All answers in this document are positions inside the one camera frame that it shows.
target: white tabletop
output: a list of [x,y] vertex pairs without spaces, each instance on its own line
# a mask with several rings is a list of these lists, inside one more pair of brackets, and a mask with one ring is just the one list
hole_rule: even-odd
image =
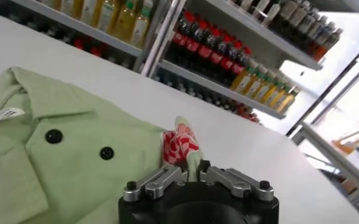
[[269,180],[280,223],[354,223],[359,213],[285,136],[130,70],[0,18],[0,73],[20,66],[73,83],[145,121],[172,129],[192,124],[205,159]]

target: shirt sleeve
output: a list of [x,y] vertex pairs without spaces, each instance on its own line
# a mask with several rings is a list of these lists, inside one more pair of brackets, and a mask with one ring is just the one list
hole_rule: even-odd
[[0,135],[0,224],[21,223],[47,209],[24,146]]

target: store shelf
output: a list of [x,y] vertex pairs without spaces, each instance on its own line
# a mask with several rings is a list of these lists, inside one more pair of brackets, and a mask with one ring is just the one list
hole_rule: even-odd
[[233,99],[237,102],[241,102],[249,107],[252,107],[256,110],[260,110],[270,116],[273,116],[275,118],[278,118],[278,119],[283,119],[285,118],[286,116],[284,114],[280,114],[280,113],[277,113],[276,111],[274,111],[273,109],[263,105],[263,104],[260,104],[258,103],[257,101],[255,100],[252,100],[248,97],[245,97],[241,94],[238,94],[228,88],[226,88],[225,86],[222,86],[220,84],[217,84],[215,83],[214,81],[211,81],[207,78],[204,78],[204,77],[201,77],[200,75],[197,75],[185,68],[182,68],[180,66],[177,66],[171,62],[168,62],[166,60],[163,60],[161,63],[160,63],[160,67],[167,70],[167,71],[170,71],[172,73],[175,73],[176,75],[179,75],[181,76],[182,78],[184,79],[187,79],[189,81],[192,81],[194,83],[197,83],[198,85],[200,86],[203,86],[205,88],[208,88],[216,93],[219,93],[223,96],[226,96],[230,99]]
[[237,20],[239,23],[247,27],[249,30],[253,31],[258,35],[259,38],[265,39],[271,45],[276,47],[282,53],[287,55],[287,60],[292,60],[297,63],[300,63],[311,69],[320,70],[322,66],[314,59],[309,57],[306,53],[302,52],[298,48],[294,47],[292,44],[279,37],[275,33],[271,32],[265,26],[258,23],[253,19],[249,14],[243,13],[238,10],[235,6],[229,4],[227,1],[223,0],[205,0],[209,4],[215,6],[216,8],[223,11],[226,15]]
[[320,11],[359,13],[359,0],[311,0],[311,3]]
[[18,5],[24,6],[30,10],[37,12],[45,17],[53,19],[58,23],[61,23],[65,26],[68,26],[74,30],[77,30],[85,35],[88,35],[94,39],[97,39],[109,46],[117,48],[123,52],[126,52],[130,55],[138,57],[141,55],[141,50],[133,45],[130,45],[126,42],[123,42],[109,34],[101,32],[100,30],[95,29],[77,19],[74,19],[66,14],[63,14],[57,10],[54,10],[44,4],[41,4],[34,0],[11,0]]

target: light green fabric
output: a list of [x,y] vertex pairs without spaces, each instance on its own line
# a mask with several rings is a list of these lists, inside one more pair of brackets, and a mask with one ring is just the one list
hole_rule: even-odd
[[[162,128],[75,86],[11,68],[0,78],[9,107],[25,114],[0,121],[0,224],[115,223],[127,181],[160,166]],[[45,140],[51,129],[62,142]]]

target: black button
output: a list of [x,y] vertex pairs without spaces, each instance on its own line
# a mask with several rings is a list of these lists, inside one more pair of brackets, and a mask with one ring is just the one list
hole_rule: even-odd
[[63,133],[57,129],[52,129],[45,134],[45,139],[51,144],[57,144],[63,140]]
[[114,150],[110,147],[104,147],[99,153],[102,159],[109,160],[114,157]]

